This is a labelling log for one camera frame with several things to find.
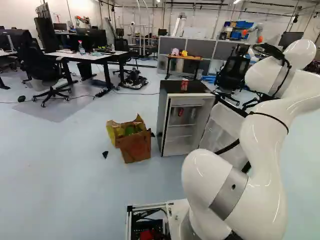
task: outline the gray partition panel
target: gray partition panel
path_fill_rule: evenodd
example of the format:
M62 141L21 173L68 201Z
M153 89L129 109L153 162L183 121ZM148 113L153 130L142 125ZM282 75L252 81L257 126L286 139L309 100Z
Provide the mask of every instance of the gray partition panel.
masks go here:
M199 69L203 69L202 75L207 75L210 66L210 60L203 60L200 62ZM196 61L184 60L183 72L188 74L194 74L196 70Z
M224 60L226 61L232 52L232 47L236 48L237 45L243 45L243 43L236 43L236 42L227 42L227 41L218 41L213 59L217 60Z
M201 56L204 59L211 59L216 41L188 39L186 50L190 56Z
M159 53L170 54L172 49L184 50L186 46L186 39L184 38L173 38L173 37L161 37Z

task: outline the desk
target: desk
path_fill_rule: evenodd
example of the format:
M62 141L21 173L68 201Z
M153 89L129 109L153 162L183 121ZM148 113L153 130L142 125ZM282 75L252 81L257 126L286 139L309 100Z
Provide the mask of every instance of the desk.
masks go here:
M115 54L104 54L102 56L92 56L92 55L89 55L88 53L86 53L85 55L81 55L79 52L65 53L65 52L56 51L56 52L46 53L45 55L53 56L55 58L56 57L63 57L63 58L66 58L67 60L73 61L73 62L103 65L105 84L106 84L106 88L107 88L107 92L108 92L114 87L113 84L111 83L111 80L110 80L108 60L110 60L110 62L113 62L114 60L119 61L120 79L121 79L121 82L123 82L125 80L123 58L125 58L127 56L127 54L128 54L127 51L116 51Z
M167 56L167 58L168 58L168 65L166 67L166 76L164 78L165 80L167 80L170 77L169 70L170 70L170 61L171 61L171 59L185 59L185 60L195 61L196 62L196 68L195 68L195 73L194 73L193 80L196 80L200 61L203 60L202 56L176 56L176 55L169 54Z
M17 52L16 51L0 51L0 58L3 58L3 57L9 57L9 56L14 56L16 55ZM5 89L5 90L8 90L10 89L9 86L6 86L4 84L4 82L2 81L1 77L0 77L0 89Z

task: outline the red component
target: red component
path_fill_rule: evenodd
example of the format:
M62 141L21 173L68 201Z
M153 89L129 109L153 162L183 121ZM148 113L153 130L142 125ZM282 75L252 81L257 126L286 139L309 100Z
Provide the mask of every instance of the red component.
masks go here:
M140 232L140 240L153 240L153 239L154 239L154 236L151 234L149 230Z
M242 31L242 36L246 36L247 33L248 33L248 29L243 30L243 31Z
M262 36L258 37L258 44L262 43L264 38Z
M178 116L181 117L182 114L184 114L184 108L183 108L183 107L180 108L179 113L178 113Z

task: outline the black cable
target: black cable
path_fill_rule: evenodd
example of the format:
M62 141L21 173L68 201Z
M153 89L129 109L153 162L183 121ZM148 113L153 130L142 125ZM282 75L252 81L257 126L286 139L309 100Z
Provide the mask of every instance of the black cable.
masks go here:
M281 121L280 119L276 118L275 116L271 116L271 115L269 115L269 114L262 113L262 112L253 112L253 111L251 111L251 112L249 113L249 115L253 115L253 114L263 115L263 116L266 116L266 117L269 117L269 118L272 118L272 119L278 121L279 123L281 123L281 124L286 128L287 133L289 133L289 128L288 128L288 126L287 126L283 121Z
M225 152L233 149L235 146L239 145L240 141L239 139L235 140L234 142L230 143L228 146L225 146L224 148L218 150L218 151L215 151L214 153L217 154L217 155L221 155L221 154L224 154Z
M127 95L158 95L159 92L157 93L130 93L130 92L117 92L114 89L112 89L116 94L127 94Z
M85 95L81 95L81 96L75 96L75 97L70 97L70 99L78 99L78 98L82 98L82 97L86 97L86 96L89 96L89 97L95 97L93 95L90 95L90 94L85 94ZM65 99L64 97L55 97L53 99ZM22 101L21 103L25 103L25 102L33 102L32 100L25 100L25 101ZM20 102L18 101L0 101L0 104L19 104Z
M282 82L280 83L280 85L278 86L278 88L276 89L275 93L272 94L272 97L274 97L280 90L280 88L282 87L282 85L285 83L285 80L287 79L288 75L289 75L289 72L290 72L290 69L292 68L292 66L290 65L289 61L287 59L284 59L287 67L288 67L288 71L286 71L286 74L284 76L284 79L282 80Z

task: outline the yellow bag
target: yellow bag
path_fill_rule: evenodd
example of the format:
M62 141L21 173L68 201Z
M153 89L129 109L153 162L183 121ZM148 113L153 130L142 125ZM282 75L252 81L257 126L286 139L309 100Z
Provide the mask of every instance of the yellow bag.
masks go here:
M116 148L119 148L119 146L117 146L116 144L117 139L122 138L126 135L126 128L128 126L132 126L135 129L139 129L140 132L147 130L145 122L139 114L133 121L117 123L113 120L109 120L106 122L106 130L108 132L109 138L113 146L115 146Z

